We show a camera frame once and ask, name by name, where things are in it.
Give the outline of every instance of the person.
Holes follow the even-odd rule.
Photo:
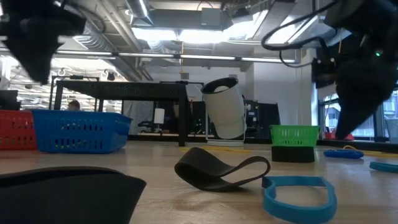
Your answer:
[[[80,103],[77,100],[72,100],[68,104],[68,110],[70,111],[80,111]]]

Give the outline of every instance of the wooden table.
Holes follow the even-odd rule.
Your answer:
[[[253,155],[271,159],[268,145],[245,148],[258,151],[214,154],[231,165]],[[248,191],[240,193],[202,192],[188,185],[174,172],[174,165],[183,153],[172,142],[139,141],[131,141],[125,149],[109,155],[0,151],[0,173],[53,166],[102,166],[140,177],[147,187],[133,214],[134,224],[285,223],[262,209],[260,180],[244,185]],[[335,186],[338,197],[338,211],[330,223],[398,223],[398,174],[371,170],[371,161],[398,164],[398,160],[372,157],[355,161],[325,158],[319,149],[316,163],[273,162],[269,175],[324,176]],[[262,164],[253,164],[226,179],[253,176],[264,168]],[[325,191],[319,188],[280,187],[277,191],[279,200],[297,205],[320,205],[326,200]]]

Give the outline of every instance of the yellow cable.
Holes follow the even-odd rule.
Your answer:
[[[354,146],[344,146],[343,149],[354,149],[357,151],[363,152],[365,156],[373,156],[373,157],[383,157],[383,158],[398,158],[398,154],[393,154],[393,153],[384,153],[384,152],[374,152],[374,151],[362,151],[356,149]]]
[[[199,148],[211,151],[224,151],[224,152],[238,152],[238,153],[251,153],[250,150],[245,149],[231,149],[230,147],[219,147],[219,146],[200,146]],[[188,151],[190,147],[180,147],[181,151]]]

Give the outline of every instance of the white cylindrical object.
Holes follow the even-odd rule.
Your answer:
[[[164,109],[155,109],[154,124],[164,124]]]
[[[244,103],[236,78],[221,78],[206,84],[201,92],[217,135],[233,139],[246,131]]]

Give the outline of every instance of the desk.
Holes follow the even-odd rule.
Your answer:
[[[203,143],[190,143],[189,147]],[[251,154],[212,152],[223,162],[237,165],[251,156],[264,156],[271,162],[270,145],[244,146]],[[211,193],[193,188],[174,172],[185,152],[171,142],[130,141],[125,149],[109,155],[43,154],[34,151],[0,151],[0,173],[54,166],[101,166],[119,170],[147,182],[132,216],[132,224],[287,224],[262,208],[261,180],[243,187],[245,192]],[[369,168],[371,161],[393,159],[336,159],[317,149],[311,164],[271,162],[269,175],[321,175],[334,185],[338,198],[335,218],[329,224],[395,224],[398,220],[397,174]],[[241,180],[260,174],[264,164],[253,164],[225,177]],[[278,199],[297,205],[319,205],[325,191],[311,187],[280,187]]]
[[[104,100],[174,101],[179,105],[178,145],[187,141],[188,96],[184,84],[87,82],[62,80],[57,82],[54,109],[60,110],[63,88],[99,99],[98,111],[102,112]]]

